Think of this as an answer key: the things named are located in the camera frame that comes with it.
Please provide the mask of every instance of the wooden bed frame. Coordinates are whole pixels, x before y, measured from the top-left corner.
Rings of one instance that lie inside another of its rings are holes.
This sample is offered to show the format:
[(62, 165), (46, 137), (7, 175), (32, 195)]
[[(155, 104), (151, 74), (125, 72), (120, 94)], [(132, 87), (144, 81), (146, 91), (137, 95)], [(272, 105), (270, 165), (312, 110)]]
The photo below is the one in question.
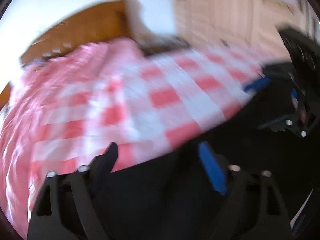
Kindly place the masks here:
[[(20, 58), (23, 66), (34, 60), (64, 56), (88, 42), (133, 38), (127, 17), (128, 2), (115, 0), (100, 3), (59, 22), (31, 42)], [(0, 94), (0, 109), (8, 102), (10, 90), (8, 84)]]

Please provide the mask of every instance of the bedsheet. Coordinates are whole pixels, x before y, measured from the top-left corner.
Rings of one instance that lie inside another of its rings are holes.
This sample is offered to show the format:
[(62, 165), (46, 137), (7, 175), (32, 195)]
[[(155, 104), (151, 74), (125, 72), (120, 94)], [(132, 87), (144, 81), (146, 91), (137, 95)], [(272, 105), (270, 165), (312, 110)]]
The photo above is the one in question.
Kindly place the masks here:
[(129, 39), (29, 65), (0, 134), (0, 205), (24, 238), (48, 171), (73, 172), (119, 145), (113, 171), (169, 153), (230, 119), (272, 55), (206, 47), (143, 58)]

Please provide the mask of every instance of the metal screw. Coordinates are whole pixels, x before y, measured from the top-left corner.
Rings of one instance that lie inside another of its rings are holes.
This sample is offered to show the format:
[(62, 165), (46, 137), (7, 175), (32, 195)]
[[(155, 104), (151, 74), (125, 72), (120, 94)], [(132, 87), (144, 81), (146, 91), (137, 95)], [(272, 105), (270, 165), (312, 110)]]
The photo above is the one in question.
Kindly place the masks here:
[(85, 171), (88, 171), (89, 170), (89, 166), (87, 165), (81, 165), (78, 167), (78, 171), (79, 172), (85, 172)]
[(287, 121), (285, 121), (285, 123), (286, 123), (287, 125), (289, 125), (289, 126), (292, 125), (292, 121), (291, 121), (291, 120), (287, 120)]
[(231, 171), (241, 171), (241, 168), (238, 165), (229, 165), (228, 168)]
[(272, 173), (270, 171), (262, 171), (261, 174), (262, 174), (262, 176), (265, 176), (265, 177), (271, 177), (272, 176)]
[(53, 178), (53, 177), (55, 177), (55, 176), (57, 176), (58, 174), (55, 172), (55, 171), (49, 171), (48, 173), (47, 173), (47, 177), (48, 178)]

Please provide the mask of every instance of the white wall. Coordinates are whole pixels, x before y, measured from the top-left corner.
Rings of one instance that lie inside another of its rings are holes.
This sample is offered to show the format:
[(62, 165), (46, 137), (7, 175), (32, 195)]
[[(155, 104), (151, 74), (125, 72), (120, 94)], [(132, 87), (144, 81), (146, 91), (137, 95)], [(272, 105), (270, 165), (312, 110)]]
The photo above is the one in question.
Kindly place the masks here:
[[(103, 0), (13, 0), (0, 20), (0, 90), (19, 72), (19, 56), (55, 22)], [(138, 0), (140, 18), (154, 33), (175, 33), (171, 0)]]

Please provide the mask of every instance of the pink checkered blanket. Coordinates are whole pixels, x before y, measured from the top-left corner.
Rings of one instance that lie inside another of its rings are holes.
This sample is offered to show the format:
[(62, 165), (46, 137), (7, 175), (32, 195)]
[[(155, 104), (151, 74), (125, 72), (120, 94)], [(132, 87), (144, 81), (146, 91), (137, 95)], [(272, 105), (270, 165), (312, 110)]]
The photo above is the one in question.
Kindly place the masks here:
[(0, 205), (24, 238), (48, 171), (73, 172), (119, 146), (114, 171), (169, 153), (252, 97), (271, 55), (207, 47), (143, 58), (129, 39), (90, 43), (25, 69), (0, 134)]

